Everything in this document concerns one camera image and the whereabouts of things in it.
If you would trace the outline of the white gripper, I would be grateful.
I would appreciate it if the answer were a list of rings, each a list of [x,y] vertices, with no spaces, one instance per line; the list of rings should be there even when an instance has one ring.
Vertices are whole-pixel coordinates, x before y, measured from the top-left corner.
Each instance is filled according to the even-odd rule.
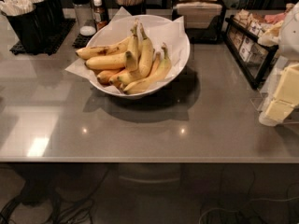
[[[299,60],[299,2],[289,7],[284,19],[271,25],[258,38],[258,43],[266,47],[278,45],[283,57]],[[270,102],[265,116],[282,122],[291,114],[294,106],[299,105],[299,63],[290,63],[283,70],[274,98],[276,100]]]

